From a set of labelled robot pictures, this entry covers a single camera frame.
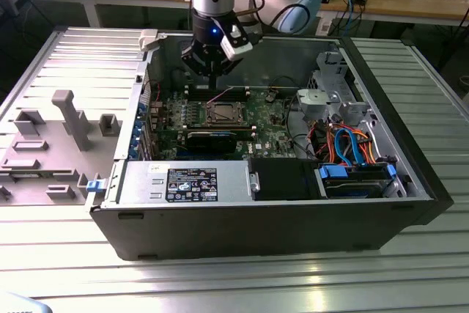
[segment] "metal bracket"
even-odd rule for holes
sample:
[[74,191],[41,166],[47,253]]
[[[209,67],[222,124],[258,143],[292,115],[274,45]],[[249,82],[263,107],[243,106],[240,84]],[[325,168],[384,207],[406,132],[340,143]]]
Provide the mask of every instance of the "metal bracket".
[[259,182],[259,175],[257,172],[249,174],[249,187],[254,193],[261,191],[261,184]]
[[151,51],[158,47],[158,41],[164,40],[166,35],[157,29],[143,29],[140,32],[139,46],[141,51]]

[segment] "plastic part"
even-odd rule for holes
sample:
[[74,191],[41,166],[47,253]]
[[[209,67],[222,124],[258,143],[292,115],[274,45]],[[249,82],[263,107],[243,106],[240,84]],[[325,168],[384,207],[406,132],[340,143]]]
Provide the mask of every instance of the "plastic part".
[[73,199],[75,192],[69,185],[49,185],[45,192],[51,199]]
[[45,122],[37,110],[24,109],[21,110],[14,124],[23,137],[37,138],[39,132],[37,132],[35,125],[45,124]]
[[80,177],[78,178],[78,182],[76,183],[76,187],[80,191],[80,193],[83,195],[84,198],[88,197],[88,191],[86,190],[86,187],[88,186],[88,177],[86,177],[85,174],[81,174]]
[[5,159],[1,167],[6,169],[38,169],[39,165],[37,159]]
[[56,90],[52,96],[52,104],[62,112],[68,130],[79,150],[88,150],[91,144],[86,136],[86,130],[83,129],[83,125],[78,117],[78,112],[73,106],[73,92],[66,89]]
[[17,141],[13,144],[13,149],[17,152],[34,152],[44,151],[48,149],[49,145],[43,139],[29,140],[29,141]]
[[322,179],[328,177],[348,177],[345,166],[342,165],[324,165],[320,168],[320,175]]
[[344,132],[348,133],[350,136],[350,141],[352,142],[352,150],[353,150],[353,155],[355,156],[355,160],[359,164],[365,163],[365,160],[361,156],[359,150],[358,150],[358,142],[357,138],[353,134],[351,130],[348,130],[346,128],[341,128],[336,132],[336,139],[334,141],[334,147],[336,148],[336,153],[339,158],[341,158],[345,163],[347,163],[348,166],[352,166],[352,162],[349,161],[347,158],[345,158],[345,155],[342,154],[339,146],[339,137],[342,135]]
[[388,165],[387,169],[388,169],[389,175],[394,179],[397,175],[396,168],[394,168],[394,165],[391,165],[391,164]]
[[101,193],[101,192],[105,192],[107,187],[108,187],[108,179],[93,180],[93,181],[88,181],[88,184],[86,185],[86,190],[88,192]]
[[78,180],[78,172],[75,169],[67,172],[54,172],[52,177],[57,181],[76,181]]
[[100,130],[103,136],[118,136],[120,132],[119,122],[114,114],[103,114],[100,118]]
[[0,183],[15,183],[16,179],[9,172],[0,173]]
[[11,292],[0,292],[2,312],[52,313],[44,303]]
[[301,34],[311,25],[320,11],[322,0],[298,0],[297,3],[304,5],[309,10],[309,21],[306,11],[301,7],[293,7],[287,10],[283,18],[278,23],[277,29],[283,33]]
[[12,195],[11,192],[8,191],[7,188],[5,188],[5,186],[0,185],[0,196],[1,196],[5,201],[7,201],[11,195]]

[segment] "wire bundle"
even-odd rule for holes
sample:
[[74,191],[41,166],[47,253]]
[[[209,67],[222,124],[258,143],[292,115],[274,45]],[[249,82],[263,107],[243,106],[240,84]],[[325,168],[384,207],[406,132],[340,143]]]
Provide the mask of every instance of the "wire bundle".
[[[306,139],[311,143],[313,132],[317,129],[317,124],[309,131]],[[373,155],[372,142],[365,133],[356,128],[347,125],[332,124],[327,126],[325,130],[326,143],[318,146],[314,155],[316,158],[324,155],[322,162],[340,163],[341,165],[352,166],[352,161],[348,155],[353,155],[357,164],[375,164]],[[349,141],[344,151],[341,151],[340,141],[342,137],[346,137]]]
[[[355,18],[352,18],[352,14],[353,14],[353,10],[354,10],[354,4],[353,4],[352,0],[342,0],[342,1],[347,5],[347,7],[345,8],[344,12],[342,13],[342,16],[340,17],[339,22],[337,24],[333,25],[333,28],[331,29],[330,34],[333,34],[334,32],[339,34],[339,32],[342,29],[344,29],[343,35],[345,36],[352,29],[357,28],[357,27],[360,26],[362,15],[365,11],[365,6],[364,5],[363,6],[358,5],[358,7],[360,7],[360,13]],[[347,19],[347,22],[345,23],[345,26],[342,26],[341,22],[344,19],[345,14],[347,14],[348,12],[349,12],[349,18]]]

